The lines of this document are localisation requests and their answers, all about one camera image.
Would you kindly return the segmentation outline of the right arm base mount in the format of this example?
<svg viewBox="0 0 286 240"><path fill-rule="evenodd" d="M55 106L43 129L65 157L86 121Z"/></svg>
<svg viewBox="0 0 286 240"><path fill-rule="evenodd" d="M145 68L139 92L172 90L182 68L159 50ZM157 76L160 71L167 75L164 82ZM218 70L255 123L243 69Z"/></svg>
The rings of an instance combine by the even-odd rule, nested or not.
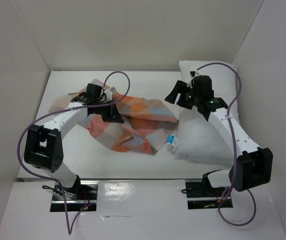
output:
<svg viewBox="0 0 286 240"><path fill-rule="evenodd" d="M222 200L221 195L224 187L212 188L204 180L186 180L185 188L181 193L187 197L187 207L189 210L216 209L220 205L222 208L233 208L231 197Z"/></svg>

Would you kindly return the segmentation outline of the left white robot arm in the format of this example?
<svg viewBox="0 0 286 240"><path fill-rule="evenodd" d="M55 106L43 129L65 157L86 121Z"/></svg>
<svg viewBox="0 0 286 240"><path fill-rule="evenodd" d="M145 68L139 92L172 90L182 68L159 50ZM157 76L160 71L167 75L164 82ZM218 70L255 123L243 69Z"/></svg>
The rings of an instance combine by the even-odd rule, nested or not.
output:
<svg viewBox="0 0 286 240"><path fill-rule="evenodd" d="M63 139L75 125L90 117L122 124L124 121L115 101L111 89L88 84L84 92L71 98L64 112L56 109L52 120L43 125L33 124L28 129L25 162L58 180L60 189L69 199L77 199L82 191L81 180L63 163Z"/></svg>

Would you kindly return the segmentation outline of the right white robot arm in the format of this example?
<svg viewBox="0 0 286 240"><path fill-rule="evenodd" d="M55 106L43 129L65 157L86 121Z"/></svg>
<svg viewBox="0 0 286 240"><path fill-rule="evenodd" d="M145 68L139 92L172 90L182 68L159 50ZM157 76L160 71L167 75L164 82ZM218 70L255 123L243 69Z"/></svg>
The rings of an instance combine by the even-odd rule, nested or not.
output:
<svg viewBox="0 0 286 240"><path fill-rule="evenodd" d="M273 160L271 150L261 148L254 142L232 116L227 103L215 97L209 76L194 75L190 83L178 80L165 101L188 110L196 108L232 150L234 160L230 170L217 170L203 175L203 194L212 196L218 188L241 192L270 182Z"/></svg>

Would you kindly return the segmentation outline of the checkered orange blue pillowcase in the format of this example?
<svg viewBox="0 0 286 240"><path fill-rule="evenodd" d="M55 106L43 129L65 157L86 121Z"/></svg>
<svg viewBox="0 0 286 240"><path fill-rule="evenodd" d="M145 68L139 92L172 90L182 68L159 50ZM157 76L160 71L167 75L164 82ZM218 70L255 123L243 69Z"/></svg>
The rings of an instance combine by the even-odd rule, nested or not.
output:
<svg viewBox="0 0 286 240"><path fill-rule="evenodd" d="M113 151L156 154L178 127L175 114L158 99L123 96L107 85L104 89L118 101L116 107L124 123L103 122L98 114L83 116L76 123Z"/></svg>

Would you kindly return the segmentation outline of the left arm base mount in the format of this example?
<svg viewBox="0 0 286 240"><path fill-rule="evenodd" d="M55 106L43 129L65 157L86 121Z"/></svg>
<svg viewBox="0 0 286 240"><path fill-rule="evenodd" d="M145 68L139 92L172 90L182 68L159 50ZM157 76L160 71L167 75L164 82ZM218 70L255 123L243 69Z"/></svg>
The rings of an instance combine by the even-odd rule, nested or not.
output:
<svg viewBox="0 0 286 240"><path fill-rule="evenodd" d="M54 187L43 185L42 189L52 193L50 212L64 212L64 198L59 185L56 183ZM95 212L97 209L97 181L81 181L81 190L76 195L65 192L66 204L68 212L78 212L83 209L84 212Z"/></svg>

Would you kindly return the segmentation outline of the white pillow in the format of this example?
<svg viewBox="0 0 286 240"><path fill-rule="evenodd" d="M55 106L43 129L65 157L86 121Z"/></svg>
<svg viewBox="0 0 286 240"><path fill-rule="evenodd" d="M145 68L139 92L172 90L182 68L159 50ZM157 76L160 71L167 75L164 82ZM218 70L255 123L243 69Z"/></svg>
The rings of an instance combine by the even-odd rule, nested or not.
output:
<svg viewBox="0 0 286 240"><path fill-rule="evenodd" d="M236 67L224 65L209 65L198 72L209 76L212 80L214 96L222 98L227 104L236 97L235 74ZM180 108L178 138L172 154L176 157L195 161L212 161L222 165L233 163L233 153L220 133L205 120L197 111Z"/></svg>

